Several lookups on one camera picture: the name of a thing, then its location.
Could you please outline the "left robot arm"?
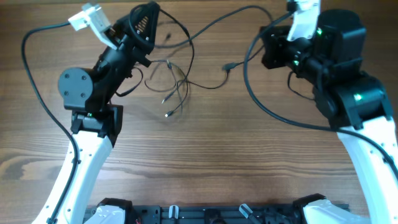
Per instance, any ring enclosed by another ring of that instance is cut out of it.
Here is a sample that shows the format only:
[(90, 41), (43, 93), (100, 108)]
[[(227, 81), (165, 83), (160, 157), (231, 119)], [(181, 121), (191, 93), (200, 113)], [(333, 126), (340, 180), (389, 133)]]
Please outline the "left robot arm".
[(72, 111), (70, 145), (52, 191), (35, 223), (82, 223), (94, 184), (110, 155), (123, 122), (123, 107), (111, 104), (137, 63), (148, 67), (160, 6), (136, 6), (111, 24), (98, 4), (87, 3), (68, 19), (75, 30), (89, 27), (106, 45), (93, 68), (68, 68), (58, 90)]

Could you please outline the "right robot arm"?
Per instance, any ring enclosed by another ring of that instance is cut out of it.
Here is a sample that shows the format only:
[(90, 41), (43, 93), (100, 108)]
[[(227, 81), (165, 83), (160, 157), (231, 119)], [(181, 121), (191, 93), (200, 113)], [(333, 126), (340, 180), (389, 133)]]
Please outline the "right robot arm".
[(359, 16), (330, 9), (309, 16), (289, 12), (294, 21), (276, 20), (257, 36), (266, 52), (268, 69), (289, 67), (313, 86), (317, 109), (328, 120), (327, 131), (343, 143), (361, 184), (369, 217), (338, 208), (314, 197), (299, 209), (307, 223), (396, 223), (397, 137), (386, 89), (362, 71), (366, 28)]

